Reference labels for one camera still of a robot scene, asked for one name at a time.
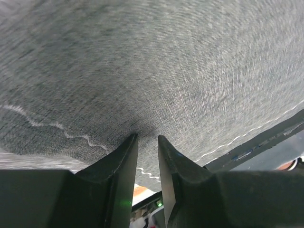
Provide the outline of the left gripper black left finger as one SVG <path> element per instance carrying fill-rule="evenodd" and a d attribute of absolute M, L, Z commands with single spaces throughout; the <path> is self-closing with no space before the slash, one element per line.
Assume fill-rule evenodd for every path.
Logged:
<path fill-rule="evenodd" d="M 87 168 L 1 170 L 3 228 L 127 228 L 130 223 L 138 136 Z"/>

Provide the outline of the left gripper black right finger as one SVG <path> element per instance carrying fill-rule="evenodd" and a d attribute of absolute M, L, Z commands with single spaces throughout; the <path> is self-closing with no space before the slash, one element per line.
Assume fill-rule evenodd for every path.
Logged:
<path fill-rule="evenodd" d="M 299 171 L 212 173 L 158 137 L 169 228 L 301 228 L 304 175 Z"/>

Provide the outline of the grey cloth napkin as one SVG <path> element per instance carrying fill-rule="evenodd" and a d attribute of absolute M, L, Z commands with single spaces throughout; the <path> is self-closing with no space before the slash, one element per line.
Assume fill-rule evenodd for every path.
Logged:
<path fill-rule="evenodd" d="M 301 0 L 3 0 L 0 151 L 87 165 L 139 135 L 204 165 L 304 107 Z"/>

